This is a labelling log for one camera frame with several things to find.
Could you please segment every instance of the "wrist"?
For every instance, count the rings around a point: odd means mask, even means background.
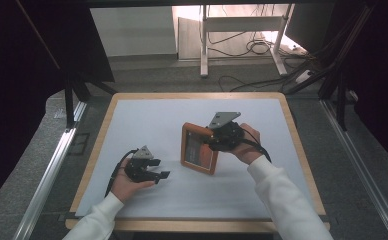
[[[242,162],[246,163],[247,165],[250,165],[254,160],[258,159],[263,154],[258,151],[247,151],[242,153],[241,155],[238,155],[238,159],[240,159]]]

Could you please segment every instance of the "wall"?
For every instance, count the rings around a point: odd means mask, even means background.
[[[91,9],[108,57],[176,54],[172,7]]]

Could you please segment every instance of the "wooden frame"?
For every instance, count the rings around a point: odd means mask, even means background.
[[[326,219],[326,212],[316,187],[312,171],[303,150],[300,137],[291,116],[290,109],[287,104],[285,96],[281,93],[267,92],[267,93],[118,93],[113,96],[104,118],[103,124],[100,128],[97,140],[93,147],[90,159],[86,166],[84,175],[81,179],[79,188],[75,194],[70,213],[76,212],[82,196],[88,186],[95,164],[100,154],[107,130],[109,128],[115,107],[119,100],[131,99],[146,99],[146,100],[160,100],[160,99],[277,99],[281,104],[281,109],[284,113],[285,119],[291,137],[293,139],[294,147],[299,157],[300,165],[302,167],[304,176],[306,178],[310,194],[313,200],[313,206],[319,216],[324,217],[324,224],[329,229],[330,223]],[[66,227],[73,228],[78,219],[66,219]],[[153,231],[153,232],[227,232],[227,233],[272,233],[276,232],[276,227],[272,221],[248,221],[248,220],[190,220],[190,219],[115,219],[115,230],[120,231]]]
[[[181,164],[196,171],[213,175],[216,169],[218,151],[212,151],[208,144],[201,143],[202,137],[211,137],[213,131],[191,123],[182,126]]]

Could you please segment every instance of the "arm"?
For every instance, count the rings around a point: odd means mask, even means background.
[[[251,133],[245,134],[249,140],[254,141],[253,136],[260,139],[260,133],[247,124],[241,124],[241,127]],[[256,182],[256,193],[283,239],[333,239],[284,169],[274,167],[265,156],[245,144],[237,146],[231,153],[249,165],[247,170]]]
[[[128,159],[122,162],[107,197],[93,206],[91,213],[83,217],[64,239],[108,239],[114,228],[115,216],[124,206],[123,203],[139,189],[154,185],[154,181],[132,182],[123,169],[127,163]]]

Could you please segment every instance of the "metal rail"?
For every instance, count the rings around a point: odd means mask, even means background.
[[[341,144],[346,150],[350,161],[353,164],[354,169],[356,170],[360,180],[362,181],[363,186],[365,187],[369,197],[371,198],[377,212],[379,213],[384,225],[388,230],[388,201],[384,197],[383,193],[376,184],[371,173],[368,171],[366,164],[363,162],[359,152],[357,151],[353,141],[350,139],[348,132],[343,131],[341,126],[337,123],[336,118],[334,117],[335,111],[331,106],[329,100],[321,100],[321,104],[327,114],[328,119],[330,120],[332,126],[337,133],[338,138],[340,139]]]
[[[38,188],[23,215],[22,221],[14,234],[13,239],[29,239],[34,230],[35,224],[38,221],[39,215],[44,207],[44,204],[50,194],[51,188],[54,184],[56,176],[60,170],[63,159],[66,156],[67,150],[73,140],[77,125],[86,108],[86,103],[79,102],[74,111],[75,125],[69,131],[65,131],[57,145],[57,148],[45,170]]]

